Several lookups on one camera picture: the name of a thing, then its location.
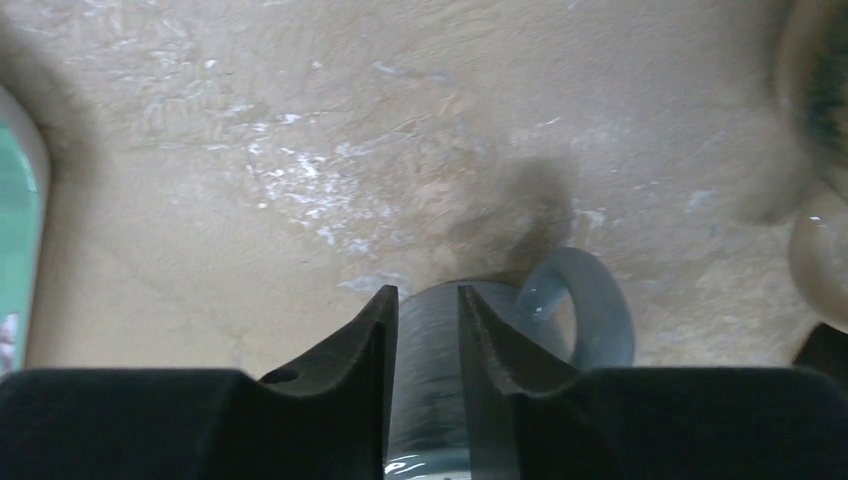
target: cup handle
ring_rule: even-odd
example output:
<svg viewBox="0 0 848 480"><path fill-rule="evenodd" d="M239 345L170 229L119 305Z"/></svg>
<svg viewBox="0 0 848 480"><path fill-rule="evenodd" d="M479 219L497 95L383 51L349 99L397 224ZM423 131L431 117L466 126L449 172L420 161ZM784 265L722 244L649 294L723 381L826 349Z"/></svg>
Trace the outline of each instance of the cup handle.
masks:
<svg viewBox="0 0 848 480"><path fill-rule="evenodd" d="M571 294L577 338L569 363L579 369L633 364L633 320L612 274L589 252L565 247L530 274L516 300L534 321L550 320Z"/></svg>
<svg viewBox="0 0 848 480"><path fill-rule="evenodd" d="M845 201L830 189L820 193L798 215L789 240L789 272L801 297L848 332L848 293L833 264L835 223L848 220Z"/></svg>

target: beige countertop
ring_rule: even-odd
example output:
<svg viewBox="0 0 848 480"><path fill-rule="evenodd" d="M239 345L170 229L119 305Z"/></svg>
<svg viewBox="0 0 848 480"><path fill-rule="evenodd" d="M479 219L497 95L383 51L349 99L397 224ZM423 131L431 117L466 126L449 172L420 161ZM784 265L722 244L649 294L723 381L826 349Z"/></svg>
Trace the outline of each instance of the beige countertop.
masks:
<svg viewBox="0 0 848 480"><path fill-rule="evenodd" d="M788 2L9 0L54 181L28 363L267 371L383 283L595 252L639 364L785 364Z"/></svg>

